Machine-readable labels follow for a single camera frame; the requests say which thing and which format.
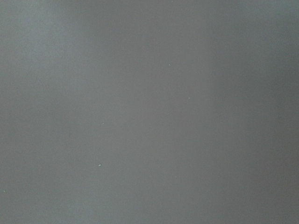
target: matte gray surface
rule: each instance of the matte gray surface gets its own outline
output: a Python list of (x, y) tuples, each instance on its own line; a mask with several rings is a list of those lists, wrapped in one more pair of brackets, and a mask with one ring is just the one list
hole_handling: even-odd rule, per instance
[(299, 223), (298, 10), (1, 1), (0, 224)]

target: plain gray background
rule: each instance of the plain gray background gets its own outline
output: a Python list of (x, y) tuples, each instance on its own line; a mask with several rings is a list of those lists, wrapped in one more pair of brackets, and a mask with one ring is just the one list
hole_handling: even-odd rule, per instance
[(1, 1), (0, 223), (299, 223), (298, 11)]

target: gray tabletop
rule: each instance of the gray tabletop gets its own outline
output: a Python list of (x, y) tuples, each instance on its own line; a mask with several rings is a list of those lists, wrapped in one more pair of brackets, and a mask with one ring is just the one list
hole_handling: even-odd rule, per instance
[(298, 10), (1, 1), (0, 223), (299, 223)]

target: gray surface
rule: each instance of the gray surface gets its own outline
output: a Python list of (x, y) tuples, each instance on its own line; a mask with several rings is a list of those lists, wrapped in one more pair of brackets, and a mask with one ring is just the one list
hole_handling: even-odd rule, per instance
[(1, 1), (0, 223), (299, 223), (298, 10)]

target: gray wall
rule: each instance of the gray wall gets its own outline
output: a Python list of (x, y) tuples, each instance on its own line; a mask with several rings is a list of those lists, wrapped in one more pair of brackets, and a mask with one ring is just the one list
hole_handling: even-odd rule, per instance
[(0, 223), (299, 223), (298, 10), (1, 1)]

